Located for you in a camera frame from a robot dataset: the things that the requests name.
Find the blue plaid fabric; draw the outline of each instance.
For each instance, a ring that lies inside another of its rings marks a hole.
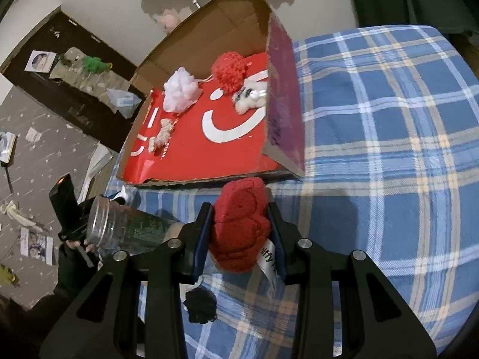
[[[367,251],[440,351],[479,299],[479,83],[426,26],[344,31],[295,52],[306,176],[268,187],[304,236],[329,251]],[[113,174],[107,193],[121,184]],[[184,222],[220,193],[130,189],[141,210]],[[269,299],[259,270],[205,275],[203,285],[218,318],[193,325],[185,315],[190,358],[290,358],[297,287],[279,285]]]

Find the white fabric label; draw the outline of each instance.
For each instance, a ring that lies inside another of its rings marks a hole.
[[[258,254],[256,262],[269,280],[270,287],[267,295],[272,298],[272,295],[276,291],[276,254],[275,245],[271,240],[267,239],[266,242],[264,242],[264,246]]]

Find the silver bolt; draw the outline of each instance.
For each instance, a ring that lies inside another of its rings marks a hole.
[[[310,248],[313,245],[313,242],[309,239],[299,239],[298,240],[298,246],[301,248]]]
[[[122,260],[126,259],[126,252],[125,251],[118,251],[113,255],[113,259],[117,262],[121,262]]]
[[[168,247],[169,248],[178,248],[181,246],[181,240],[180,239],[171,239],[168,241]]]
[[[364,251],[356,250],[353,252],[353,258],[356,260],[365,260],[366,254],[364,253]]]

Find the red plush toy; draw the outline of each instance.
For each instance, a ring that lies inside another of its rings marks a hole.
[[[220,89],[226,94],[241,89],[248,67],[246,60],[235,51],[221,54],[211,67],[211,73],[219,81]]]
[[[260,178],[245,178],[223,187],[214,206],[209,246],[222,269],[236,273],[252,270],[271,230],[267,204],[266,188]]]

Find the clear plastic jar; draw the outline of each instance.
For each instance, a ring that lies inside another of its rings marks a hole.
[[[136,255],[176,237],[182,226],[97,196],[88,217],[87,242],[94,244],[102,256],[119,250]]]

